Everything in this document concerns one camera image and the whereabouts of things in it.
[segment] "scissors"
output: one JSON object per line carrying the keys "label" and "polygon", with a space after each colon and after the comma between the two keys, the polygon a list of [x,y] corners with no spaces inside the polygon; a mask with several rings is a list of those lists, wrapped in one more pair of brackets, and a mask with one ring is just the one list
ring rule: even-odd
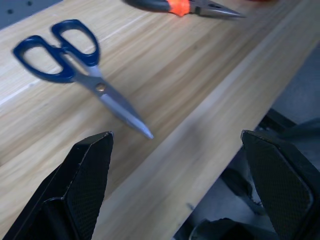
{"label": "scissors", "polygon": [[[79,30],[86,34],[94,43],[95,51],[90,54],[80,52],[62,36],[62,33],[67,30]],[[100,59],[99,44],[94,34],[77,19],[59,22],[51,27],[51,31],[52,34],[60,41],[60,47],[49,45],[41,36],[29,36],[13,49],[13,54],[19,62],[33,75],[42,80],[60,84],[74,82],[81,84],[83,87],[90,90],[118,118],[143,133],[148,138],[152,139],[153,134],[144,124],[131,104],[108,82],[103,80],[102,73],[98,67]],[[31,66],[24,58],[24,55],[26,51],[35,47],[45,48],[61,66],[61,72],[49,74],[41,72]],[[79,72],[77,68],[65,57],[65,54],[73,57],[89,75],[84,75]]]}

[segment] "wooden surface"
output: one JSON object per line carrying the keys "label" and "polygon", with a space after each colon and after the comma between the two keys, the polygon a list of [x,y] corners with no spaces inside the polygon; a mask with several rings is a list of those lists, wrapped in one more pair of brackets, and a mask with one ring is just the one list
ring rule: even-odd
{"label": "wooden surface", "polygon": [[[238,151],[241,130],[258,124],[319,41],[318,0],[218,2],[247,18],[179,18],[120,0],[64,0],[0,31],[0,237],[74,143],[112,130],[93,239],[170,239]],[[50,26],[65,19],[97,36],[103,75],[153,140],[81,86],[39,80],[13,57],[30,35],[56,44]],[[90,52],[83,36],[75,43]],[[39,50],[28,58],[58,70]]]}

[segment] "red object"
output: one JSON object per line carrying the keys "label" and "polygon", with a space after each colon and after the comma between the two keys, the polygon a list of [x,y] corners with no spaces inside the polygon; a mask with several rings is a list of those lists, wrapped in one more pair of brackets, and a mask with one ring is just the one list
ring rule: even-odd
{"label": "red object", "polygon": [[190,12],[189,0],[167,0],[170,5],[170,13],[180,17]]}

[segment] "gray floor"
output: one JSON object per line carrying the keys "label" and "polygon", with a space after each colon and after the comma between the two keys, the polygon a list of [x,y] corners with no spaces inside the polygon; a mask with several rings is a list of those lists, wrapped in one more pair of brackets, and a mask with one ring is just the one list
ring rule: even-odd
{"label": "gray floor", "polygon": [[[320,118],[320,46],[306,60],[291,83],[276,100],[272,108],[297,124]],[[229,167],[238,170],[248,181],[252,181],[249,168],[239,152]],[[189,222],[193,226],[201,220],[210,221],[230,218],[241,223],[251,224],[274,231],[269,217],[257,216],[247,205],[235,196],[219,178],[195,208]]]}

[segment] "pliers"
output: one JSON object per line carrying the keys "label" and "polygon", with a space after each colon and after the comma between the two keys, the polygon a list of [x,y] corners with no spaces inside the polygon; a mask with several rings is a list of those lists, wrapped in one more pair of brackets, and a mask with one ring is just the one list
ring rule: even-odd
{"label": "pliers", "polygon": [[244,17],[241,13],[210,0],[126,0],[126,2],[139,9],[169,12],[180,17],[185,14],[204,17]]}

